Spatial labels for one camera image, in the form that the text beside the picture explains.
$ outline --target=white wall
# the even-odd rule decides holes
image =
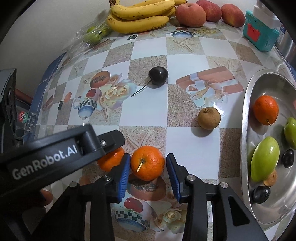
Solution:
[[[121,0],[125,6],[142,0]],[[213,0],[252,10],[256,0]],[[76,31],[109,11],[108,0],[37,0],[13,24],[0,45],[0,69],[17,68],[16,87],[33,96],[48,65]]]

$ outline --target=bunch of bananas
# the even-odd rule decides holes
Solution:
[[[186,3],[186,0],[147,0],[129,7],[119,4],[111,7],[107,24],[114,31],[131,34],[159,28],[175,14],[175,6]]]

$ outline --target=silver oval tray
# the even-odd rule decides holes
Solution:
[[[271,126],[261,125],[254,117],[252,106],[261,95],[275,98],[279,115]],[[271,69],[259,70],[251,78],[242,113],[241,175],[242,193],[245,205],[262,228],[268,228],[282,220],[296,202],[296,162],[287,169],[281,164],[281,156],[290,149],[285,140],[284,125],[287,118],[296,118],[296,88],[284,76]],[[275,138],[280,147],[280,158],[276,167],[278,180],[271,187],[270,197],[262,204],[252,203],[252,192],[263,182],[251,179],[250,164],[256,146],[265,137]]]

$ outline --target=metal bolt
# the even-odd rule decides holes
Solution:
[[[77,186],[77,182],[70,182],[69,187],[74,188]]]
[[[228,183],[226,183],[226,182],[221,182],[221,183],[220,183],[220,186],[223,187],[223,188],[228,188]]]
[[[105,140],[101,140],[101,145],[102,145],[102,146],[105,146],[105,145],[106,145]]]
[[[194,176],[194,175],[188,175],[188,176],[187,176],[187,179],[188,179],[189,181],[194,181],[194,180],[196,179],[196,176]]]
[[[105,175],[105,176],[104,176],[104,179],[105,179],[106,181],[110,181],[110,180],[112,179],[112,177],[110,177],[110,176],[108,176],[108,175]]]

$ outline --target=turquoise plastic container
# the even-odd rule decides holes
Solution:
[[[267,27],[248,10],[243,34],[260,51],[270,51],[279,36],[279,31]]]

